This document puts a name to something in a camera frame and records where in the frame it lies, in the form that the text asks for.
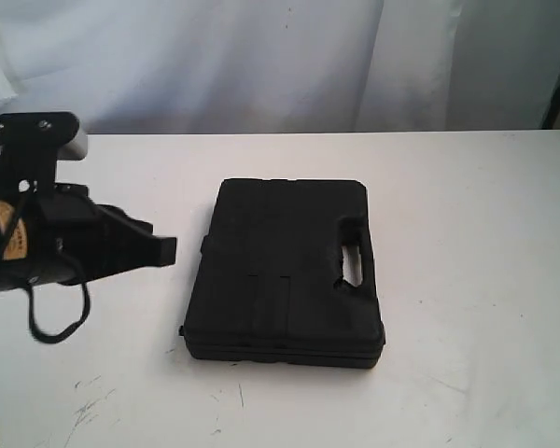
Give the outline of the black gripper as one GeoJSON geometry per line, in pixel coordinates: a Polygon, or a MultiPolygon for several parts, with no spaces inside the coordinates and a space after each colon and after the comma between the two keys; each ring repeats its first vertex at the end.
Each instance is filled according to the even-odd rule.
{"type": "Polygon", "coordinates": [[[81,185],[22,196],[27,252],[22,278],[34,285],[78,285],[142,268],[175,264],[177,239],[153,236],[153,225],[98,204],[81,185]]]}

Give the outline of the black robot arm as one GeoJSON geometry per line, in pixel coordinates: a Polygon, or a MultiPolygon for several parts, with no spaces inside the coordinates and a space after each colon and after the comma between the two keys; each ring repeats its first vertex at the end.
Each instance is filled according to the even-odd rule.
{"type": "Polygon", "coordinates": [[[95,203],[84,185],[50,193],[0,197],[0,291],[26,280],[75,286],[146,267],[175,263],[177,240],[110,204],[95,203]]]}

